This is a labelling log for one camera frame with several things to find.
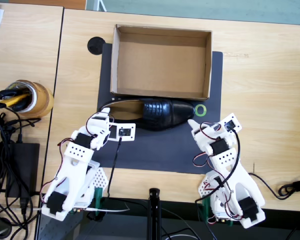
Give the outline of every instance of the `black shoe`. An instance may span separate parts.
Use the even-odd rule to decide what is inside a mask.
[[[135,123],[137,128],[160,131],[191,119],[194,106],[188,102],[166,98],[122,99],[106,103],[116,123]]]

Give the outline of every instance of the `wooden desk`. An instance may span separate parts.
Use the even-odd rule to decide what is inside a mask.
[[[45,182],[60,164],[57,143],[83,126],[97,109],[102,57],[92,55],[87,43],[92,37],[112,43],[115,24],[212,30],[213,50],[224,54],[221,118],[233,112],[243,126],[239,134],[243,166],[274,189],[300,180],[300,25],[66,9]],[[109,177],[110,169],[105,171]],[[147,199],[149,189],[156,187],[164,201],[192,203],[199,198],[197,187],[203,177],[116,168],[111,196]],[[300,192],[279,201],[256,182],[265,208],[300,211]]]
[[[0,3],[0,9],[4,9],[0,26],[0,90],[23,79],[41,83],[53,91],[63,7]],[[16,117],[8,114],[8,119]],[[50,114],[35,127],[22,130],[24,143],[40,144],[37,191],[42,183],[49,127]],[[38,197],[32,201],[35,206],[39,203]],[[29,226],[29,239],[34,238],[35,226],[35,221]],[[24,234],[21,231],[15,239],[23,239]]]

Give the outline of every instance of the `white robotic arm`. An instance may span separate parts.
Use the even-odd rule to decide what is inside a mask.
[[[244,228],[263,221],[265,213],[261,207],[265,200],[255,181],[241,165],[239,153],[234,148],[237,141],[232,130],[237,133],[242,129],[235,115],[232,113],[212,126],[200,125],[194,120],[188,120],[188,123],[198,147],[208,155],[206,163],[211,168],[198,188],[201,197],[217,188],[236,165],[227,182],[210,197],[215,218],[240,221]]]
[[[134,141],[136,131],[134,123],[110,122],[109,112],[110,108],[104,108],[72,133],[61,166],[42,201],[42,214],[63,221],[73,208],[87,208],[91,204],[95,188],[107,187],[103,169],[92,161],[94,150],[120,138],[123,142]]]

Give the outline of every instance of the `metal stand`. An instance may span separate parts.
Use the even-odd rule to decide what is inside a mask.
[[[151,188],[149,193],[146,239],[161,240],[160,189]]]

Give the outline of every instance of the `cardboard box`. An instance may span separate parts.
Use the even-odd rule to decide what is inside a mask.
[[[210,95],[212,32],[116,25],[111,89],[116,95],[204,101]]]

